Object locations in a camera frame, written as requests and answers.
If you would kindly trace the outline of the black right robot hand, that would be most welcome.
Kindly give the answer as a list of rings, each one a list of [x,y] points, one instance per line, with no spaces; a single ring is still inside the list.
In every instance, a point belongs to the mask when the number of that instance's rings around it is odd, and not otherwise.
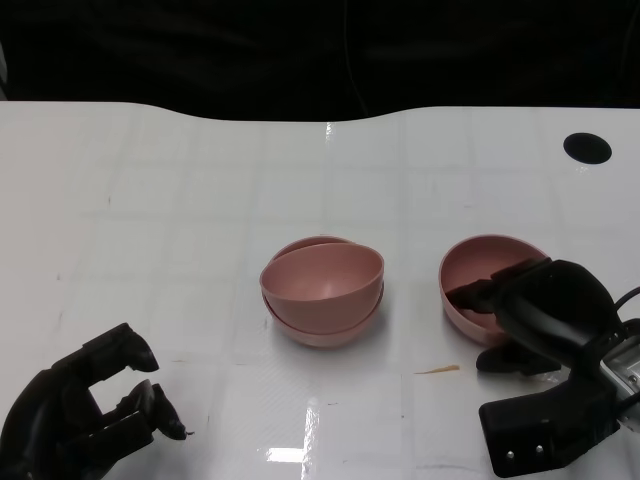
[[[566,260],[526,260],[446,297],[459,309],[494,315],[511,339],[571,370],[596,370],[629,337],[604,285]]]

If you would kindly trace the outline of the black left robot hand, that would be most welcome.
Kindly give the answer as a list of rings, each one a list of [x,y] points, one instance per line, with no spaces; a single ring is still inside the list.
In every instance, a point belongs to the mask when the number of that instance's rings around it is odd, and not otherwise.
[[[144,380],[104,413],[90,388],[124,369],[154,372],[148,343],[120,324],[40,371],[12,405],[1,431],[4,479],[101,479],[154,433],[190,436],[159,384]]]

